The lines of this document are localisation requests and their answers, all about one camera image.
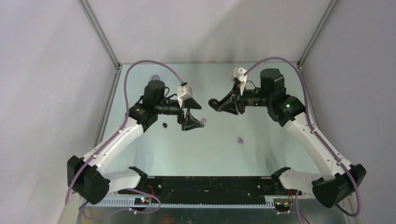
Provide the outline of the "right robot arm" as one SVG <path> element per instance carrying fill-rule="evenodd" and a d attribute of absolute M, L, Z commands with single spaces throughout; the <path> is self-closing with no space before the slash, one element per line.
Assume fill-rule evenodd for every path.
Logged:
<path fill-rule="evenodd" d="M 287 94 L 284 76 L 279 69 L 260 72 L 260 87 L 246 89 L 246 69 L 237 68 L 233 87 L 220 101 L 210 99 L 208 104 L 217 112 L 240 115 L 247 106 L 266 107 L 274 122 L 291 133 L 305 147 L 319 173 L 304 173 L 283 167 L 272 174 L 272 190 L 284 195 L 290 189 L 312 194 L 325 207 L 332 208 L 352 194 L 366 175 L 361 164 L 353 165 L 345 159 L 314 123 L 307 119 L 305 106 Z"/>

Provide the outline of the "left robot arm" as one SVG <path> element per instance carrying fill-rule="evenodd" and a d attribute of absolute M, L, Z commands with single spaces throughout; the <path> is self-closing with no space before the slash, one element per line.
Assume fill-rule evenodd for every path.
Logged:
<path fill-rule="evenodd" d="M 82 157 L 72 156 L 67 161 L 69 191 L 78 193 L 90 204 L 98 204 L 109 193 L 130 188 L 143 194 L 148 182 L 137 168 L 110 172 L 114 159 L 135 139 L 143 135 L 159 115 L 175 115 L 182 131 L 204 127 L 204 123 L 191 115 L 201 105 L 193 98 L 192 88 L 182 83 L 176 92 L 177 99 L 165 96 L 167 87 L 160 80 L 148 82 L 144 94 L 132 107 L 127 107 L 123 122 L 105 140 Z"/>

